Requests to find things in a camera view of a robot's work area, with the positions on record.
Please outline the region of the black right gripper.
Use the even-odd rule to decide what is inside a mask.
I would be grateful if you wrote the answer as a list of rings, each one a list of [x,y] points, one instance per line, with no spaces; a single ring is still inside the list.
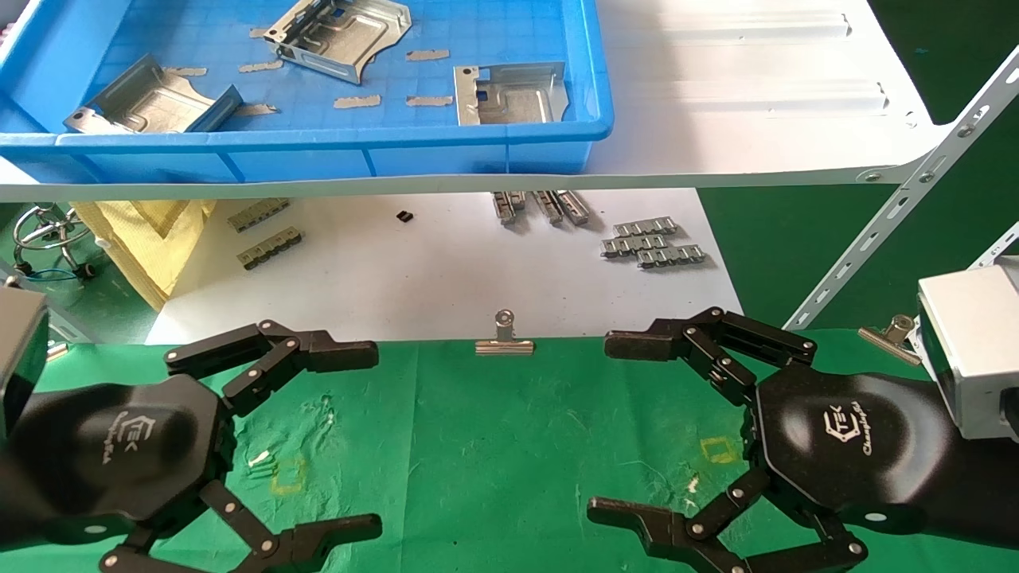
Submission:
[[[816,344],[720,307],[604,338],[612,359],[681,360],[732,405],[755,402],[754,460],[771,474],[749,469],[693,517],[593,497],[590,521],[633,531],[648,557],[696,572],[848,572],[869,557],[869,548],[844,523],[899,536],[931,525],[931,487],[958,440],[933,384],[878,373],[782,370],[755,390],[756,376],[732,349],[783,368],[811,366]],[[768,492],[819,540],[739,557],[720,534]]]

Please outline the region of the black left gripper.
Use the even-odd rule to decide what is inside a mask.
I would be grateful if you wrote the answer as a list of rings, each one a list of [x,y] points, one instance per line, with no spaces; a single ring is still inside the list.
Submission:
[[[247,416],[305,371],[379,361],[374,341],[338,342],[266,320],[171,349],[165,364],[174,376],[159,384],[32,396],[16,421],[16,544],[90,544],[135,529],[100,571],[197,572],[150,548],[208,507],[250,548],[233,572],[320,572],[334,548],[380,537],[382,519],[368,513],[270,533],[222,483],[236,447],[227,410]],[[199,381],[240,366],[223,402]]]

